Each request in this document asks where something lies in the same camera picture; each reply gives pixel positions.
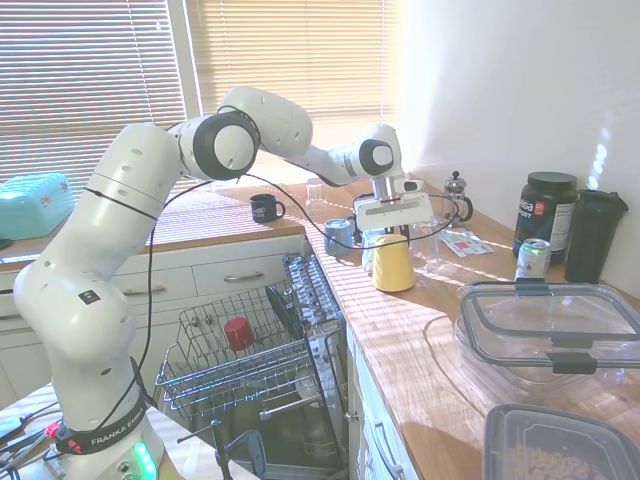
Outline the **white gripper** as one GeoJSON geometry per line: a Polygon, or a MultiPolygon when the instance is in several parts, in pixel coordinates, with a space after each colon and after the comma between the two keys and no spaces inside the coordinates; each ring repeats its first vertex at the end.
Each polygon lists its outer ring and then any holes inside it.
{"type": "Polygon", "coordinates": [[[355,203],[357,227],[361,231],[382,229],[384,235],[393,234],[393,228],[400,226],[400,233],[410,239],[408,225],[427,223],[434,217],[434,210],[425,192],[402,194],[395,200],[361,200],[355,203]]]}

